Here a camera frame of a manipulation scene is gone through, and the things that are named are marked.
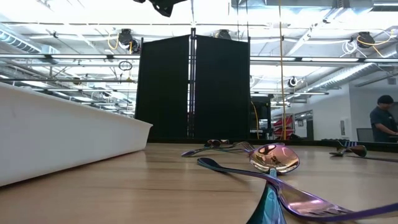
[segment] black cap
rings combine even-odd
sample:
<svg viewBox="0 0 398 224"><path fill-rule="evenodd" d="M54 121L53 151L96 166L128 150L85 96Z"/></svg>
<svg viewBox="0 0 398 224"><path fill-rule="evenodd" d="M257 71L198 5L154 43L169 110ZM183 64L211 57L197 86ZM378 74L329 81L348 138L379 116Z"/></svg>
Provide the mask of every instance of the black cap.
<svg viewBox="0 0 398 224"><path fill-rule="evenodd" d="M394 103L394 99L392 99L390 95L384 95L380 96L380 98L377 100L377 103L392 104Z"/></svg>

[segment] black panel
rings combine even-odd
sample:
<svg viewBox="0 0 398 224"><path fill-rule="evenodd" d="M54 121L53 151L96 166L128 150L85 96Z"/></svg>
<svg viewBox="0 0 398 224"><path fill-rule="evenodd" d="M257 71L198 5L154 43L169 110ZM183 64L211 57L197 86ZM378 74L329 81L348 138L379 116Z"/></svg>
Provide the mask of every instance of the black panel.
<svg viewBox="0 0 398 224"><path fill-rule="evenodd" d="M189 36L144 43L136 119L153 124L149 138L187 137Z"/></svg>
<svg viewBox="0 0 398 224"><path fill-rule="evenodd" d="M249 46L197 36L195 138L249 136Z"/></svg>

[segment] wooden table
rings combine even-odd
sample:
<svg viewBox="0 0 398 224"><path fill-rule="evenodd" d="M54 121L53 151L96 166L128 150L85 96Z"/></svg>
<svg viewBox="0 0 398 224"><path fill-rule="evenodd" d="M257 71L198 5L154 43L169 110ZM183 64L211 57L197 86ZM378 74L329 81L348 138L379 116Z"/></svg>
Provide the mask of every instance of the wooden table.
<svg viewBox="0 0 398 224"><path fill-rule="evenodd" d="M189 144L148 144L145 151L0 188L0 223L246 223L265 181L224 175L181 158ZM291 147L301 159L280 177L352 210L398 202L398 164L332 158L327 147ZM246 155L208 151L221 165L255 170ZM397 158L398 154L370 152ZM307 223L285 214L287 223ZM347 223L398 223L398 218Z"/></svg>

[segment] ceiling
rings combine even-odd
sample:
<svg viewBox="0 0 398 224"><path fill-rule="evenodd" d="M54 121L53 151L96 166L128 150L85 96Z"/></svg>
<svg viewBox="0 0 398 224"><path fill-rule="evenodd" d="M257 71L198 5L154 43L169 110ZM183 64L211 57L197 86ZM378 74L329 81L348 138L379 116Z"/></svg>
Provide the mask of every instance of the ceiling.
<svg viewBox="0 0 398 224"><path fill-rule="evenodd" d="M398 12L383 12L357 9L339 9L329 15L330 9L282 7L281 24L284 41L282 55L290 57L378 57L374 48L352 50L347 41L356 38L358 32L369 32L382 50L397 43L395 28ZM232 39L247 41L251 37L252 56L280 56L279 12L277 7L246 10L231 7L231 0L184 1L175 5L170 18L157 13L148 1L139 4L133 0L12 0L0 7L0 23L21 37L37 44L50 45L60 54L128 54L115 46L116 35L121 29L131 29L134 38L154 41L187 35L195 27L197 34L215 36L220 29L228 29ZM23 53L0 42L0 53ZM13 60L32 63L31 60ZM62 60L66 64L76 63ZM95 61L82 60L83 63ZM133 61L130 72L118 67L52 67L59 77L87 77L114 80L131 77L137 79L138 60ZM284 78L296 77L309 85L340 67L319 64L284 66ZM50 67L32 67L48 74ZM280 66L251 65L252 89L257 91L280 90ZM384 88L369 85L372 88ZM68 84L68 88L77 88ZM104 88L136 90L134 83L107 83ZM135 100L135 93L128 98Z"/></svg>

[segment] white wall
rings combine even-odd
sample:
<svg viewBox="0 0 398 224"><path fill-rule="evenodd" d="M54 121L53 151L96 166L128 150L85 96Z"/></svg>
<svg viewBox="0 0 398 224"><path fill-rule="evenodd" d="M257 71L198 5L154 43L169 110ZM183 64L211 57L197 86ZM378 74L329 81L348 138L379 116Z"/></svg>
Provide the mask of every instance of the white wall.
<svg viewBox="0 0 398 224"><path fill-rule="evenodd" d="M151 124L0 83L0 186L145 148Z"/></svg>
<svg viewBox="0 0 398 224"><path fill-rule="evenodd" d="M395 89L350 87L352 139L354 141L358 140L357 128L371 128L369 114L376 107L377 99L382 95L391 95L395 102L398 101L398 90Z"/></svg>
<svg viewBox="0 0 398 224"><path fill-rule="evenodd" d="M351 117L349 85L340 90L330 90L329 95L311 96L307 103L292 103L286 113L313 111L314 140L341 139L340 120ZM273 110L272 115L282 110ZM346 126L347 138L352 138L350 123Z"/></svg>

